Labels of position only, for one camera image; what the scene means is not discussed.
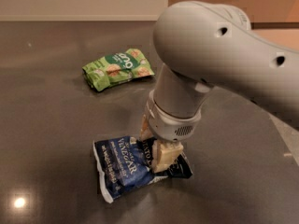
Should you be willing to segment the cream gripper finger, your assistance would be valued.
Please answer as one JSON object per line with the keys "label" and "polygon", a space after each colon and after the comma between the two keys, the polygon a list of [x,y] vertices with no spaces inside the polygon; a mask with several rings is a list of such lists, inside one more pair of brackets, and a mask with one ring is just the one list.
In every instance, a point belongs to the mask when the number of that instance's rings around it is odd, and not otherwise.
{"label": "cream gripper finger", "polygon": [[182,151],[183,145],[180,142],[155,140],[152,145],[152,171],[160,173],[167,170]]}
{"label": "cream gripper finger", "polygon": [[146,115],[143,115],[142,122],[141,122],[139,140],[140,141],[145,141],[147,139],[150,139],[152,136],[153,136],[153,134],[150,130],[150,126],[149,126],[147,117],[146,117]]}

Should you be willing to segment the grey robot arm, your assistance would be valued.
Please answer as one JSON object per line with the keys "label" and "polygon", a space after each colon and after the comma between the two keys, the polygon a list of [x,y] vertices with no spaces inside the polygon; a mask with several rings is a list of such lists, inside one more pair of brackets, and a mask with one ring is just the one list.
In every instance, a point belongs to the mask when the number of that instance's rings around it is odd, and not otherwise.
{"label": "grey robot arm", "polygon": [[141,128],[154,137],[153,172],[182,153],[201,106],[215,87],[239,94],[293,128],[299,125],[299,52],[251,30],[238,7],[185,1],[156,21],[153,45],[163,66],[149,93]]}

